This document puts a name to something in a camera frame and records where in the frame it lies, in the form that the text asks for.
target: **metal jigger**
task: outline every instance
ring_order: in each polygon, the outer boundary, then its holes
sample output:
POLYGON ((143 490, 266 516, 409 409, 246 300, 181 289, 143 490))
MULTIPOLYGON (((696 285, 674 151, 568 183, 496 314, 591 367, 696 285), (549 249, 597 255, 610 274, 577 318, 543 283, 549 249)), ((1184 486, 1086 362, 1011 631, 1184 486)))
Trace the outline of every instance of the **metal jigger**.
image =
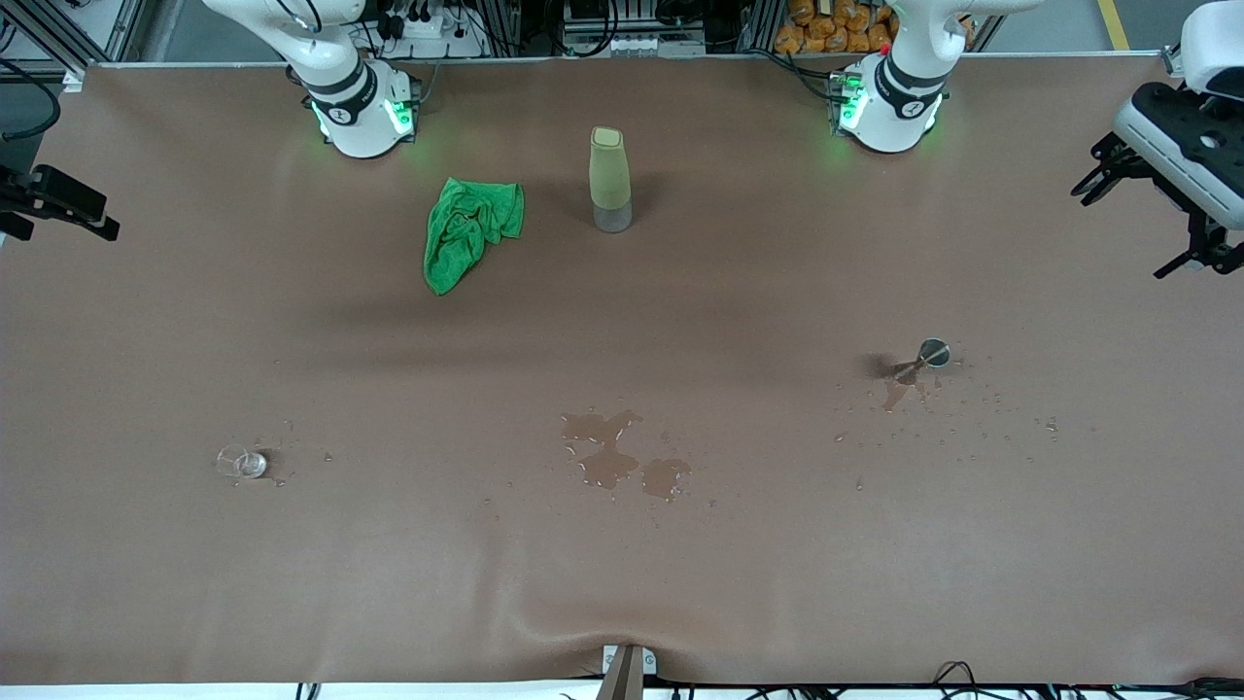
POLYGON ((931 337, 921 342, 921 348, 916 353, 916 362, 907 369, 894 375, 899 380, 908 374, 923 368, 944 368, 950 363, 950 344, 940 337, 931 337))

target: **green led light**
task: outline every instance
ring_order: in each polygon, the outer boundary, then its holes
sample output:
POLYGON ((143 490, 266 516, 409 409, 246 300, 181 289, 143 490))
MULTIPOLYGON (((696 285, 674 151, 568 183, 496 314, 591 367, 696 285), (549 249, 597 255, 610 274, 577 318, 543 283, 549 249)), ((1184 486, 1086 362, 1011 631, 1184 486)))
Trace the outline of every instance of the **green led light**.
POLYGON ((411 133, 411 108, 406 103, 386 99, 384 111, 388 112, 389 121, 398 133, 411 133))

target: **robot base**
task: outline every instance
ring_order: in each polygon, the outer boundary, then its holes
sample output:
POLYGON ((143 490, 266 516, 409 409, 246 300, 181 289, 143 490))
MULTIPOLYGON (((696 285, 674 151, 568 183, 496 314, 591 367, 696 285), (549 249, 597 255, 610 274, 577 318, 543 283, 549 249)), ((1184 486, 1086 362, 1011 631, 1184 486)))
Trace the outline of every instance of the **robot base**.
POLYGON ((926 109, 928 114, 923 118, 901 118, 877 96, 876 75, 881 60, 880 53, 871 53, 830 77, 830 94, 842 97, 840 103, 829 106, 830 123, 836 133, 850 133, 873 150, 898 153, 916 145, 933 128, 942 97, 926 109))
POLYGON ((376 158, 398 143, 414 142, 422 86, 403 71, 383 61, 367 61, 376 71, 376 97, 353 124, 338 124, 312 102, 325 143, 332 143, 351 158, 376 158))

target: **metal frame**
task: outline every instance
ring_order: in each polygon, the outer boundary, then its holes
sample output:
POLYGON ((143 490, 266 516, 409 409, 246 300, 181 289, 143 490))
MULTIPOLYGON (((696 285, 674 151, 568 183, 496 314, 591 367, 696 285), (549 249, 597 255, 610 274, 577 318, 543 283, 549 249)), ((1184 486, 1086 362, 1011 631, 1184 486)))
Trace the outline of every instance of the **metal frame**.
POLYGON ((147 0, 122 0, 108 41, 101 47, 50 0, 0 0, 4 16, 51 58, 15 61, 17 67, 37 76, 67 72, 77 80, 86 75, 88 66, 124 57, 144 6, 147 0))

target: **water spill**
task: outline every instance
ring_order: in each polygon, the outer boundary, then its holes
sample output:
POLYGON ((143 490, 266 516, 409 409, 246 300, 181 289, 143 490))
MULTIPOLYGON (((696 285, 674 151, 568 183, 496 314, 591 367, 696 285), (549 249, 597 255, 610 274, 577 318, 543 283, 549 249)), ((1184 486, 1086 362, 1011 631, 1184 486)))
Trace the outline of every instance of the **water spill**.
MULTIPOLYGON (((593 410, 595 408, 588 408, 588 412, 593 410)), ((561 431, 562 440, 586 440, 605 448, 616 448, 622 433, 643 418, 637 417, 634 412, 622 412, 608 420, 601 414, 591 413, 582 417, 562 414, 561 420, 566 423, 561 431)))
POLYGON ((578 467, 583 470, 583 484, 613 489, 620 481, 631 476, 631 472, 639 469, 639 461, 606 448, 580 460, 578 467))
POLYGON ((894 407, 903 400, 903 397, 907 397, 907 390, 911 389, 911 385, 891 382, 886 389, 889 392, 889 397, 886 398, 886 404, 882 409, 884 409, 887 414, 893 414, 894 407))
POLYGON ((682 460, 653 460, 643 467, 643 492, 673 504, 683 494, 683 481, 692 469, 682 460))

